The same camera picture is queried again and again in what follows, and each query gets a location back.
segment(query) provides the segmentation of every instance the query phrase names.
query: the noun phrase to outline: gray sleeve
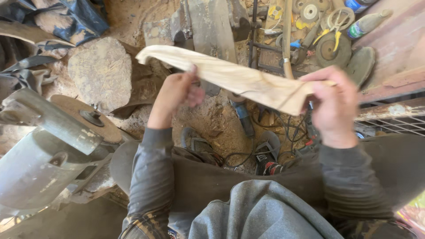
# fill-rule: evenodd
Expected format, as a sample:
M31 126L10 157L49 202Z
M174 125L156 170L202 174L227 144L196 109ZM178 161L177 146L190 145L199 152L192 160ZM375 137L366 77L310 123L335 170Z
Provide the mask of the gray sleeve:
M360 145L348 149L321 146L325 198L329 212L346 219L390 219L393 212Z
M121 238L170 238L168 216L174 197L172 128L147 128L133 162L128 215Z

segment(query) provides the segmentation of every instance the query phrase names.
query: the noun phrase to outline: shoe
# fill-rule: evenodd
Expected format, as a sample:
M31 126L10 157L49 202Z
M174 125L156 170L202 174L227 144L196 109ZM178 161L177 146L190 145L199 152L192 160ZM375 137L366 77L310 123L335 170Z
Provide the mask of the shoe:
M223 166L224 161L221 156L213 150L210 142L208 142L206 139L203 139L194 128L184 128L180 134L180 142L182 147L185 149L199 153L209 153L214 158L217 166Z
M272 131L265 131L261 135L257 148L255 149L255 161L257 167L255 168L256 175L273 175L277 166L280 164L277 163L279 151L281 150L281 143L279 137Z

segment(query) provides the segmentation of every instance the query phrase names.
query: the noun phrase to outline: hand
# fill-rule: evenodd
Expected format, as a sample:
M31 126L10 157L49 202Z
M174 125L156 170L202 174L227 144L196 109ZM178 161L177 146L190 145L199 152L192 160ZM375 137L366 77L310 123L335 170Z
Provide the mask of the hand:
M192 83L199 81L197 68L191 71L169 75L159 90L147 122L148 128L166 129L171 127L173 114L185 102L190 107L200 105L205 98L205 91Z
M354 118L357 116L357 87L341 69L330 66L301 78L315 81L312 121L320 131L322 144L331 148L352 148L358 144L354 133ZM328 86L320 80L330 80Z

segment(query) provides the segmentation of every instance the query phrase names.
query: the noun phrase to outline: yellow-handled pliers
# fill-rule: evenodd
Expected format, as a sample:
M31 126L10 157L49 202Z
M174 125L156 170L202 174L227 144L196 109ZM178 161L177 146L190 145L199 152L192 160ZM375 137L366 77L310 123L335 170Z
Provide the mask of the yellow-handled pliers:
M340 37L342 35L342 33L340 32L340 27L344 24L344 22L347 20L349 16L347 15L344 20L342 20L341 22L339 22L340 16L338 16L337 20L335 21L334 26L329 30L329 29L325 29L323 31L323 33L313 42L313 45L315 45L324 35L328 34L329 32L335 30L335 48L334 48L334 53L337 51L338 49L338 45L340 43Z

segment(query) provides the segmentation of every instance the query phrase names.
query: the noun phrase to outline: dark gray shirt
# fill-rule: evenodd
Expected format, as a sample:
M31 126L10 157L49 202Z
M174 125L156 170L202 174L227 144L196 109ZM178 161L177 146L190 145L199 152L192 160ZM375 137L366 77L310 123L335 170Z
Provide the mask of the dark gray shirt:
M169 238L174 196L171 132L171 128L145 131L134 158L122 238ZM319 161L330 223L277 182L250 180L236 185L228 202L212 201L193 220L189 237L403 238L391 223L393 212L370 167L371 158L360 146L322 146ZM375 233L380 231L391 233L382 237Z

